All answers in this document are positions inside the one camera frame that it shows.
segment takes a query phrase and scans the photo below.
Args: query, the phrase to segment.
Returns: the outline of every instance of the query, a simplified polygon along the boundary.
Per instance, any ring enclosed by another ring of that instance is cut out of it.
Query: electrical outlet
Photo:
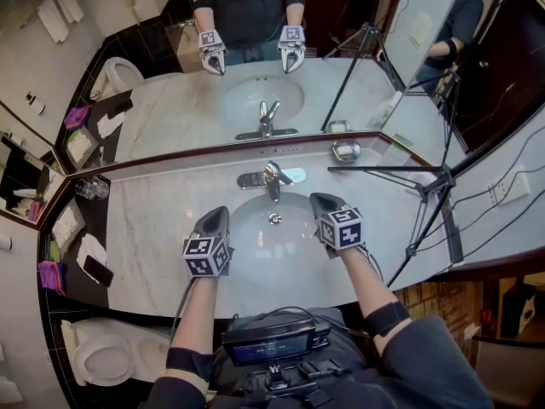
[[[275,147],[272,152],[275,154],[290,154],[302,152],[303,146],[292,146],[292,147]]]
[[[497,177],[489,185],[489,194],[492,205],[498,205],[499,202],[501,202],[499,205],[504,205],[510,201],[520,199],[531,192],[528,175],[526,173],[517,174],[518,171],[524,171],[524,169],[525,167],[523,165],[518,165],[515,167],[515,170],[507,174],[500,183],[498,183],[498,181],[501,177]]]

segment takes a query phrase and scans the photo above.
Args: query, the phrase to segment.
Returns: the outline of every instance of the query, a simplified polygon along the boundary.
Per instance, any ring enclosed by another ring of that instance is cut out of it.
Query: soap
[[[346,131],[347,131],[347,128],[344,124],[332,124],[330,127],[331,133],[342,133]]]
[[[339,156],[350,156],[352,154],[352,148],[350,146],[341,146],[336,150]]]

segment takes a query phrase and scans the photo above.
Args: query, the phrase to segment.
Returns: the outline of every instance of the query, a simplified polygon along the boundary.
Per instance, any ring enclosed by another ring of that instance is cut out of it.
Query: toilet
[[[93,101],[104,100],[115,94],[134,89],[143,84],[152,84],[159,80],[175,78],[181,72],[170,72],[153,78],[144,79],[135,64],[124,58],[110,58],[106,60],[95,80],[89,98]]]
[[[109,318],[61,322],[78,384],[116,386],[129,378],[155,382],[166,369],[169,335]]]

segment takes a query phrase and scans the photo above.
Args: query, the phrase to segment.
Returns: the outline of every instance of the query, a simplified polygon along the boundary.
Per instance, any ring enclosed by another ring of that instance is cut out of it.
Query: display screen
[[[263,343],[240,345],[232,348],[237,363],[253,364],[271,359],[296,356],[307,352],[308,334],[278,338]]]

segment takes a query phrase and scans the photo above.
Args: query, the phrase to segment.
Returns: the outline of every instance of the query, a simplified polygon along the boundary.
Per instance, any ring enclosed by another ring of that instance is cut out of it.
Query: sink drain
[[[280,214],[271,214],[269,216],[269,222],[271,223],[271,225],[277,226],[282,222],[282,216]]]

